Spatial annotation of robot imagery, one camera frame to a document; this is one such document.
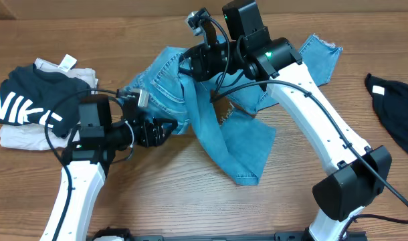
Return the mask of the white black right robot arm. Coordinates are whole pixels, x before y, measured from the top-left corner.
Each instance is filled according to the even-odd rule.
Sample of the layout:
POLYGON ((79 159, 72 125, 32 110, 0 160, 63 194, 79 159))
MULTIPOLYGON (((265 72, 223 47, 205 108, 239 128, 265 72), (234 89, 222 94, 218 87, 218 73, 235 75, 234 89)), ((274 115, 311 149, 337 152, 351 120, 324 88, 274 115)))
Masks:
POLYGON ((207 81, 242 70, 290 114, 321 160, 326 177, 312 193, 319 210, 303 232, 278 232, 276 240, 365 240, 348 227, 383 192, 392 163, 385 147, 372 148, 331 106, 311 77, 303 57, 286 39, 272 39, 255 1, 232 1, 221 27, 200 9, 186 24, 204 41, 186 51, 188 75, 207 81))

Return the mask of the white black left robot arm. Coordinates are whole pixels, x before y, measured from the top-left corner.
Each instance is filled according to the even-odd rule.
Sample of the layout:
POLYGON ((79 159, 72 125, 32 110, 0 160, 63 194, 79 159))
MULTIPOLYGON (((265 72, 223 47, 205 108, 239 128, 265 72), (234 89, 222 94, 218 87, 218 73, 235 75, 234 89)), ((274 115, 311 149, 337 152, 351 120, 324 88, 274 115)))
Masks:
POLYGON ((150 118, 144 112, 148 96, 135 90, 124 97, 124 114, 112 122, 110 102, 119 94, 101 91, 81 99, 80 122, 67 147, 56 157, 62 164, 60 188, 42 240, 86 240, 96 198, 108 176, 116 152, 135 145, 158 147, 177 128, 177 121, 150 118))

